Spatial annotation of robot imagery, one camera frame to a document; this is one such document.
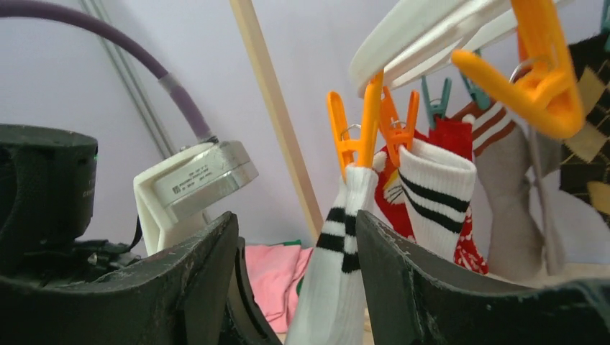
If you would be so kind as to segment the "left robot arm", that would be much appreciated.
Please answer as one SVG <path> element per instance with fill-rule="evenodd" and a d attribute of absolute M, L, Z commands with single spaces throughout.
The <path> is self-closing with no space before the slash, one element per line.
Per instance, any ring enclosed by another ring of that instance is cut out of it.
<path fill-rule="evenodd" d="M 97 141 L 1 126 L 3 344 L 278 344 L 255 304 L 237 216 L 207 224 L 185 179 L 137 183 L 137 236 L 81 241 L 92 214 Z"/>

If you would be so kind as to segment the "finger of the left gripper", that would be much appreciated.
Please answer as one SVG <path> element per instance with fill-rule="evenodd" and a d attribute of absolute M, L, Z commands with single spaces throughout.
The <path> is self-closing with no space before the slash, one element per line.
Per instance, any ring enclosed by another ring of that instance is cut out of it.
<path fill-rule="evenodd" d="M 281 345 L 255 302 L 245 260 L 245 240 L 237 240 L 234 269 L 227 291 L 221 345 Z"/>

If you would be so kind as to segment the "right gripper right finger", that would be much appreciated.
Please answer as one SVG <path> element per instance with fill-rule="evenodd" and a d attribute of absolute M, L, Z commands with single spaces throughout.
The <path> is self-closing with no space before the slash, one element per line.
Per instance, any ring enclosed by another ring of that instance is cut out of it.
<path fill-rule="evenodd" d="M 532 288 L 479 275 L 367 211 L 355 228 L 376 344 L 607 344 L 609 281 Z"/>

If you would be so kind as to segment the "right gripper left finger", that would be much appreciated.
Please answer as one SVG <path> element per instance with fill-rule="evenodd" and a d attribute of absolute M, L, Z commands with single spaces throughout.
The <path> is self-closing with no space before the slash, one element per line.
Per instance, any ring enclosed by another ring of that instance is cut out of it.
<path fill-rule="evenodd" d="M 93 282 L 1 279 L 3 344 L 216 344 L 238 220 L 223 213 L 187 240 Z"/>

